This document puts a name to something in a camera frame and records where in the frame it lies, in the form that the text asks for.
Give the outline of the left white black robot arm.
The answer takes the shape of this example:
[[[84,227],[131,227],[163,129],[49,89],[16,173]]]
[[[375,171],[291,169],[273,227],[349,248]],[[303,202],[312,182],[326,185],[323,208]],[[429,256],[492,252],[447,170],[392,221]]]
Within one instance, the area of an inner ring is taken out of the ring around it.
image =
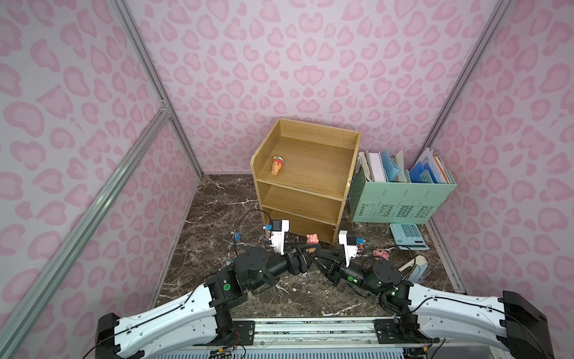
[[[91,353],[96,358],[153,358],[184,346],[238,339],[231,309],[245,303],[250,293],[274,287],[285,273],[307,272],[311,248],[318,245],[290,242],[284,254],[251,247],[167,304],[130,317],[106,314],[98,321]]]

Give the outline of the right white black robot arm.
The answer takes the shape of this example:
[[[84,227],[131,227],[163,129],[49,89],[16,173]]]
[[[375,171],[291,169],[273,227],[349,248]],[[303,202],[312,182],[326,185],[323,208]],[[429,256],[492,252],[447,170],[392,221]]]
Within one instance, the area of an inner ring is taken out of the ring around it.
[[[390,261],[369,268],[349,260],[343,250],[318,250],[313,261],[334,284],[340,281],[378,297],[397,318],[407,339],[446,339],[500,348],[513,358],[553,358],[546,315],[519,293],[467,296],[433,290],[406,278]]]

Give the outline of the sprinkled ice cream cone toy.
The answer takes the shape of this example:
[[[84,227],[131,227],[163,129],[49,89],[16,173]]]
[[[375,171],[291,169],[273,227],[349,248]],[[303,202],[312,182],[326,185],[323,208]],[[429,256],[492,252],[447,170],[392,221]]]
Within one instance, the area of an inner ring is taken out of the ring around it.
[[[285,165],[285,160],[281,156],[273,156],[271,174],[277,176],[279,172],[283,169]]]

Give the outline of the pink ice cream cone toy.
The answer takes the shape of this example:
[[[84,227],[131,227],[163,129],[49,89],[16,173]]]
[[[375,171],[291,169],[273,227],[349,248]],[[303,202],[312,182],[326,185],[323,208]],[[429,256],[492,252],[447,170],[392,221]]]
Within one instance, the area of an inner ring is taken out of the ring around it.
[[[318,248],[320,243],[318,239],[318,235],[315,234],[307,234],[306,235],[306,243],[309,245],[309,248],[306,250],[308,253],[313,253]]]

